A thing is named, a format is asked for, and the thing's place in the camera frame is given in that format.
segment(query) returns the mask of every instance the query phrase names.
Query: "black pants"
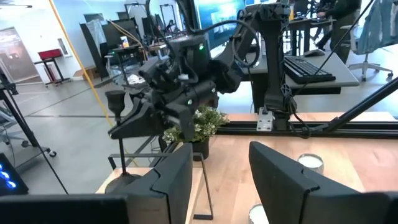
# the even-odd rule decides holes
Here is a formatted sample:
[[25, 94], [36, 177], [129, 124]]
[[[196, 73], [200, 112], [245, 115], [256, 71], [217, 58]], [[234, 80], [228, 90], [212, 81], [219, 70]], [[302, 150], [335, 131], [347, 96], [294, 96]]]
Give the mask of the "black pants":
[[330, 39], [332, 33], [333, 33], [333, 30], [327, 32], [326, 34], [323, 34], [322, 39], [319, 40], [319, 42], [317, 43], [317, 47], [319, 49], [323, 49], [324, 48], [324, 46], [326, 45], [326, 43]]
[[[344, 36], [347, 30], [340, 29], [342, 26], [353, 25], [355, 21], [355, 14], [352, 13], [348, 16], [345, 16], [341, 19], [338, 19], [336, 22], [333, 23], [333, 30], [331, 32], [331, 40], [330, 40], [330, 48], [334, 49], [338, 43], [338, 41]], [[343, 40], [349, 40], [349, 35], [346, 35]], [[345, 64], [348, 59], [350, 47], [348, 46], [341, 46], [341, 44], [336, 49], [337, 56], [343, 61]]]

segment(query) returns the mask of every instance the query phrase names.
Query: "black monitor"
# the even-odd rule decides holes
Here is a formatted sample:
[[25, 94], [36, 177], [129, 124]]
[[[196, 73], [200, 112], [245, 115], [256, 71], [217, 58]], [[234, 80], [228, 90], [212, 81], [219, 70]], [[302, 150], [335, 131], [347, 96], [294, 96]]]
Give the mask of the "black monitor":
[[160, 26], [161, 30], [164, 30], [165, 25], [164, 25], [162, 19], [160, 18], [159, 14], [155, 14], [155, 18], [156, 18], [156, 25]]
[[[134, 37], [136, 37], [139, 40], [139, 36], [137, 34], [136, 26], [133, 20], [118, 20], [118, 21], [113, 21], [115, 24], [119, 25], [129, 33], [131, 33]], [[121, 31], [119, 31], [115, 26], [111, 23], [108, 23], [106, 25], [102, 26], [102, 29], [104, 31], [106, 43], [108, 46], [116, 46], [118, 47], [119, 44], [122, 44], [122, 40], [120, 37], [126, 36], [123, 34]], [[126, 36], [128, 41], [130, 43], [136, 42], [135, 40], [131, 39], [130, 37]]]
[[[217, 22], [236, 19], [238, 11], [244, 9], [243, 0], [194, 0], [195, 19], [201, 29], [207, 28]], [[235, 32], [236, 24], [225, 24], [209, 31], [209, 47], [213, 49], [227, 41]]]
[[143, 17], [142, 18], [142, 26], [144, 28], [144, 34], [153, 36], [153, 30], [152, 30], [152, 25], [150, 23], [150, 17]]

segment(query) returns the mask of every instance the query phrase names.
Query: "wooden tabletop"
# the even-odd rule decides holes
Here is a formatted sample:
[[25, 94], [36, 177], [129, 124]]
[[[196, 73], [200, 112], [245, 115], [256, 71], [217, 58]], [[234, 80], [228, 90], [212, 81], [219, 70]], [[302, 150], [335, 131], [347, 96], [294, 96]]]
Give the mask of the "wooden tabletop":
[[[152, 168], [150, 167], [128, 167], [127, 171], [130, 174], [138, 174], [138, 175], [145, 175], [148, 173]], [[106, 186], [115, 178], [119, 177], [122, 173], [121, 168], [117, 168], [113, 170], [111, 175], [103, 182], [103, 184], [99, 187], [96, 194], [103, 194], [105, 193]], [[195, 207], [198, 202], [199, 192], [203, 187], [204, 184], [204, 177], [203, 177], [203, 169], [201, 167], [194, 167], [192, 170], [192, 188], [190, 194], [190, 200], [188, 204], [188, 211], [187, 211], [187, 219], [185, 223], [191, 223], [193, 220], [193, 215], [195, 213]]]
[[[304, 121], [331, 121], [335, 117], [339, 117], [343, 112], [334, 113], [297, 113], [299, 118]], [[257, 114], [229, 114], [228, 119], [231, 121], [256, 121]], [[292, 115], [291, 121], [297, 121]], [[354, 118], [353, 121], [396, 121], [388, 112], [365, 112]]]
[[[331, 120], [341, 113], [303, 113], [307, 121]], [[254, 114], [231, 114], [233, 120], [253, 120]], [[363, 113], [356, 121], [395, 121], [385, 112]], [[252, 206], [260, 203], [249, 165], [249, 143], [258, 141], [297, 160], [303, 153], [319, 155], [323, 175], [360, 192], [398, 190], [398, 140], [272, 136], [214, 136], [205, 161], [215, 219], [194, 223], [247, 223]], [[208, 213], [202, 189], [196, 211]]]

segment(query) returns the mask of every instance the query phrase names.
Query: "ceiling light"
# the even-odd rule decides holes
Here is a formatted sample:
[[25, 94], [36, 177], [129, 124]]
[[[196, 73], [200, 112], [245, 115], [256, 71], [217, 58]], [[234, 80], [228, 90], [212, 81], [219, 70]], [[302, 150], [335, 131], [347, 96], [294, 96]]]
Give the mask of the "ceiling light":
[[0, 9], [2, 8], [11, 8], [11, 7], [21, 7], [21, 8], [26, 8], [26, 9], [30, 9], [32, 8], [31, 5], [13, 5], [13, 4], [0, 4]]

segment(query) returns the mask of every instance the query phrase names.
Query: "small potted plant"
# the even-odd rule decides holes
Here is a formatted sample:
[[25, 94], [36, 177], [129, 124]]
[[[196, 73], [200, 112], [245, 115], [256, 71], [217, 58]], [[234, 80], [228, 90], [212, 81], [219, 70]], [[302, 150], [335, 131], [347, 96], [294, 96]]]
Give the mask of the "small potted plant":
[[[215, 108], [209, 106], [200, 106], [193, 115], [195, 125], [195, 135], [193, 139], [181, 139], [181, 130], [174, 126], [165, 131], [166, 140], [172, 142], [190, 142], [193, 152], [200, 152], [203, 158], [209, 156], [209, 138], [216, 134], [217, 129], [228, 123], [225, 113], [220, 113]], [[200, 161], [199, 157], [194, 157], [194, 161]]]

